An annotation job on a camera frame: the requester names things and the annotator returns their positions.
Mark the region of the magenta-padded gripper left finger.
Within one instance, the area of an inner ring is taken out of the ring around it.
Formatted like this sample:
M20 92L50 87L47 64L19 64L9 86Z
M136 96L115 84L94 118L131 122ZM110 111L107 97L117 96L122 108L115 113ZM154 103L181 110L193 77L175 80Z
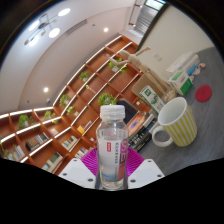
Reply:
M78 186L95 189L100 183L97 149L91 149L81 159L73 158L59 176Z

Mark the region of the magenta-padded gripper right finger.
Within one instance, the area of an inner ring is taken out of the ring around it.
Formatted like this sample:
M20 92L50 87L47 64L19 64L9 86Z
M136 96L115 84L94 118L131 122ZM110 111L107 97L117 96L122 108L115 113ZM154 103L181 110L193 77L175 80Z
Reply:
M127 186L129 189L143 187L164 177L152 159L144 159L134 149L128 149L126 161Z

